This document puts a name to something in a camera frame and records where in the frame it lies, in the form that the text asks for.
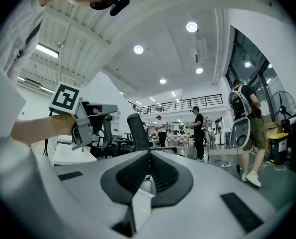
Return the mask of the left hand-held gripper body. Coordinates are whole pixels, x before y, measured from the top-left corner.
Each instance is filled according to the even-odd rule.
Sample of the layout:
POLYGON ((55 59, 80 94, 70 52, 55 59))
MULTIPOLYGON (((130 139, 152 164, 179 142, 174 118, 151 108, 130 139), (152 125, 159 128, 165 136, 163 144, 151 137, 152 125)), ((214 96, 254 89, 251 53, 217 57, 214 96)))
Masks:
POLYGON ((81 97, 81 89, 59 83, 51 98, 49 110, 69 114, 73 120, 71 147, 75 151, 92 142, 94 128, 102 125, 102 106, 91 104, 81 97))

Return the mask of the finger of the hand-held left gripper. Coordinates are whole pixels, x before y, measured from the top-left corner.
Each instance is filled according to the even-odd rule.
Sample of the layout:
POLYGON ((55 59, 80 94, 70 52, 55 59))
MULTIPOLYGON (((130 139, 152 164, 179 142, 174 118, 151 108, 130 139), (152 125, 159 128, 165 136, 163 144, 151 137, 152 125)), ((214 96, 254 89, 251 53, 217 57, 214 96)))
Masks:
POLYGON ((117 105, 111 105, 111 104, 103 104, 102 105, 102 114, 111 114, 115 113, 119 110, 117 105))

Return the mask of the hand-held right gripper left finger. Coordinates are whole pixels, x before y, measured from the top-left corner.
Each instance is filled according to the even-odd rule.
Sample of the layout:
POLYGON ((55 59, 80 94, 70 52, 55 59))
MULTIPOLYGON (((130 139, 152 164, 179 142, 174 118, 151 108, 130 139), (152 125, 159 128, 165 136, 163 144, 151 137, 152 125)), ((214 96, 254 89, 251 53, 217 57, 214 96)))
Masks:
POLYGON ((134 157, 103 173, 101 187, 113 202, 129 206, 145 177, 150 174, 149 168, 149 152, 135 152, 134 157))

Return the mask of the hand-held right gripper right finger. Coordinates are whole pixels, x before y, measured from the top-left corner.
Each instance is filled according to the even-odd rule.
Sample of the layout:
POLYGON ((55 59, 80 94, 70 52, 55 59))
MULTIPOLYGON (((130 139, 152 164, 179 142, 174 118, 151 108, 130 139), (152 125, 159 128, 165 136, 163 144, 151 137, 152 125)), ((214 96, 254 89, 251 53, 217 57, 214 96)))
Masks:
POLYGON ((193 187, 193 176, 186 167, 156 151, 150 152, 150 175, 156 189, 151 200, 152 208, 176 205, 193 187))

